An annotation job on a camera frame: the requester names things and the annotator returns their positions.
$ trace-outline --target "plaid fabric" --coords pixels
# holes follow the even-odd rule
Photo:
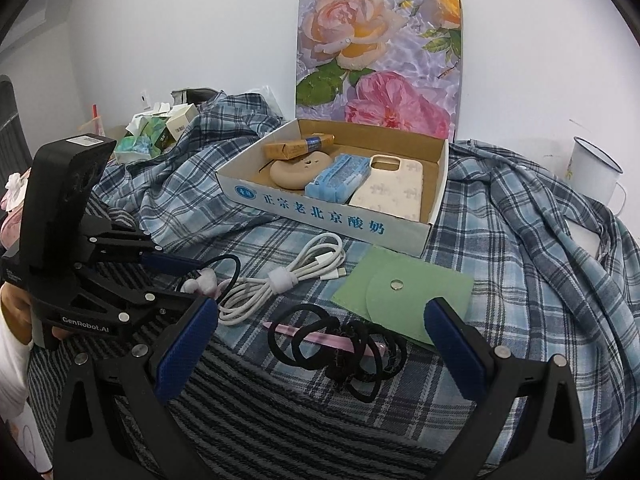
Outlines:
[[[320,231],[231,202],[213,172],[279,119],[269,117],[254,94],[220,94],[201,112],[171,152],[109,166],[96,192],[130,212],[168,252],[203,260],[233,253],[243,276],[265,276],[290,263]],[[563,216],[600,234],[598,260],[571,240]],[[348,272],[368,247],[345,239]],[[538,165],[469,141],[451,147],[442,211],[423,259],[475,278],[466,322],[489,343],[534,360],[567,356],[584,418],[588,469],[595,475],[638,416],[640,257],[626,228]],[[232,265],[223,262],[216,271],[229,276]],[[341,283],[303,282],[247,323],[219,327],[214,337],[318,405],[443,452],[473,405],[461,398],[436,355],[409,345],[405,368],[364,405],[336,392],[322,372],[288,367],[269,352],[261,323],[292,304],[315,303],[347,317],[330,302]],[[521,410],[516,402],[490,463],[498,463]]]

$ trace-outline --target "barcode label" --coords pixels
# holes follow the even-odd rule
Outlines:
[[[80,144],[81,146],[93,146],[94,144],[100,144],[102,141],[100,139],[94,139],[93,137],[83,135],[81,137],[74,137],[73,139],[67,139],[66,142]]]

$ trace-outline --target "white charging cable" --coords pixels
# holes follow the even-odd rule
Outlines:
[[[318,243],[323,238],[333,238],[336,243]],[[222,305],[218,306],[220,324],[229,326],[243,322],[273,296],[287,292],[303,280],[345,276],[346,271],[340,267],[344,260],[342,239],[338,235],[322,233],[311,238],[295,260],[287,267],[273,269],[267,278],[238,278]]]

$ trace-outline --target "floral picture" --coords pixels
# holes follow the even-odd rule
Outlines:
[[[296,116],[453,140],[460,0],[300,0]]]

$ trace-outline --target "mug handle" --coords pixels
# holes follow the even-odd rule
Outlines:
[[[622,184],[620,184],[619,182],[616,182],[616,186],[620,186],[620,189],[622,190],[622,192],[625,194],[625,199],[622,201],[622,206],[620,207],[620,211],[618,211],[615,216],[620,216],[620,214],[622,213],[622,210],[625,208],[626,205],[626,187],[624,187]]]

